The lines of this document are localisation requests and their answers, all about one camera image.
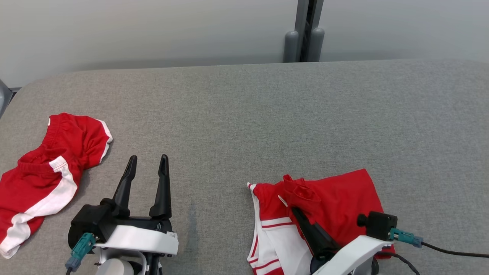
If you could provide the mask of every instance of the black cable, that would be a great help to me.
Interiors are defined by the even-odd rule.
[[[402,257],[401,255],[399,254],[396,254],[396,253],[392,253],[392,252],[377,252],[376,255],[379,255],[379,256],[392,256],[392,257],[396,257],[398,258],[399,260],[401,260],[401,262],[407,264],[407,266],[409,266],[409,268],[416,274],[416,275],[420,275],[420,272],[413,266],[412,263],[410,263],[408,260],[406,260],[404,257]]]
[[[457,255],[457,256],[467,256],[467,257],[489,258],[489,254],[450,251],[450,250],[441,249],[441,248],[436,247],[434,245],[427,244],[425,242],[421,242],[421,244],[426,246],[426,247],[429,247],[431,249],[434,249],[436,251],[440,251],[440,252],[446,253],[446,254]]]

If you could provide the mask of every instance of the red garment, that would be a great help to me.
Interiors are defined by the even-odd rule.
[[[255,233],[248,262],[255,275],[308,275],[312,255],[287,215],[284,182],[249,184]]]
[[[365,227],[356,225],[359,214],[383,213],[374,183],[365,169],[318,181],[293,180],[285,175],[284,190],[289,217],[302,238],[292,207],[299,207],[311,224],[318,223],[341,247],[366,234]],[[393,246],[383,251],[395,252]]]
[[[25,154],[0,180],[0,254],[12,257],[42,224],[75,195],[84,169],[98,165],[112,136],[105,122],[52,115],[39,148]]]

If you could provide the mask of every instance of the gray fabric surface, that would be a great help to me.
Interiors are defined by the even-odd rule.
[[[366,168],[400,229],[447,249],[489,253],[489,65],[391,60],[86,71],[24,87],[0,119],[0,173],[39,146],[49,115],[106,121],[114,142],[80,191],[47,217],[1,274],[64,274],[84,204],[111,197],[130,155],[132,215],[147,215],[159,157],[170,158],[180,248],[165,274],[252,274],[246,182],[319,179]],[[424,275],[488,274],[489,260],[407,244]],[[95,257],[77,275],[95,274]],[[411,274],[397,259],[381,274]]]

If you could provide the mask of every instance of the white trim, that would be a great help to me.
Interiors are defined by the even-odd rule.
[[[289,217],[283,217],[283,218],[278,218],[278,219],[273,219],[273,220],[266,220],[262,221],[262,227],[264,226],[273,226],[277,224],[286,224],[286,223],[291,223],[292,220]]]
[[[61,172],[62,178],[51,193],[38,201],[25,213],[19,213],[12,218],[12,226],[7,229],[7,235],[0,243],[0,254],[7,259],[10,259],[17,252],[20,244],[31,235],[30,227],[27,224],[28,221],[34,217],[58,213],[75,195],[78,186],[73,180],[73,175],[69,171],[66,160],[59,156],[55,160],[50,161],[49,165],[53,168],[54,173]]]
[[[251,184],[250,183],[247,183],[248,188],[251,190],[251,198],[253,200],[253,208],[255,209],[255,227],[254,227],[254,232],[253,232],[253,243],[251,243],[251,249],[249,250],[249,254],[248,254],[248,262],[254,260],[255,258],[258,258],[258,243],[257,243],[257,239],[258,239],[258,233],[256,231],[256,227],[258,225],[258,222],[259,222],[259,219],[260,219],[260,205],[258,203],[258,198],[255,196],[255,194],[253,194],[253,189],[251,189]]]
[[[109,149],[109,143],[112,142],[113,138],[112,138],[111,132],[109,131],[109,128],[107,127],[107,124],[105,123],[105,121],[102,121],[102,120],[99,120],[99,119],[95,119],[95,120],[98,120],[102,124],[102,127],[104,127],[105,134],[109,137],[109,139],[107,140],[107,144],[105,144],[104,153],[102,154],[102,157],[100,158],[100,162],[99,163],[101,163],[102,162],[102,159],[107,154],[107,151]]]
[[[256,275],[265,275],[277,268],[280,268],[280,261],[276,261],[274,263],[271,263],[263,268],[255,269]]]

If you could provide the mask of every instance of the robotic arm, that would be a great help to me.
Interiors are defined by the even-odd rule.
[[[293,207],[292,213],[313,255],[310,267],[313,275],[377,275],[374,255],[392,245],[390,232],[397,226],[396,216],[373,211],[368,217],[361,214],[357,225],[366,227],[367,235],[341,248],[319,224],[310,224],[301,209]]]
[[[159,258],[178,252],[178,236],[170,223],[168,156],[161,156],[155,204],[150,208],[149,217],[131,217],[128,209],[136,165],[137,156],[131,156],[113,198],[105,198],[97,206],[84,205],[71,221],[68,233],[71,249],[76,249],[86,233],[95,240],[89,253],[100,257],[96,275],[157,275],[161,268]],[[140,263],[123,260],[120,258],[123,256],[138,258]],[[80,261],[72,257],[66,267],[75,272]]]

